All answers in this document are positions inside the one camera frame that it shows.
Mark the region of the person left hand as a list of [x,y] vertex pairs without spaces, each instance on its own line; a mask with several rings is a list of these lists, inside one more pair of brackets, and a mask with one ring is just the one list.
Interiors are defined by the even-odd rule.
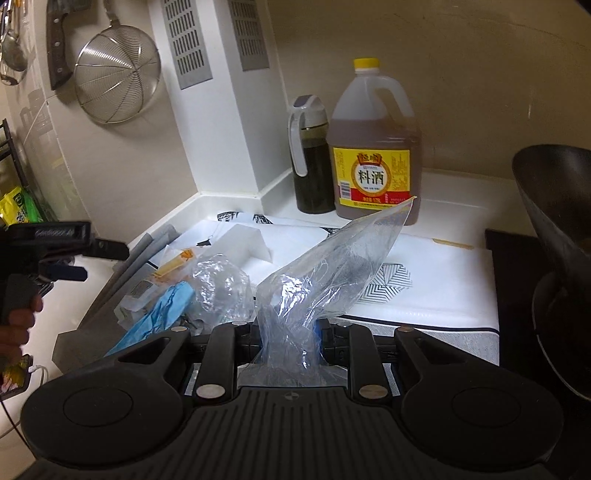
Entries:
[[42,309],[42,297],[35,295],[26,308],[9,312],[0,331],[0,353],[5,363],[12,364],[20,360],[22,347],[29,341],[29,330],[35,325],[36,315]]

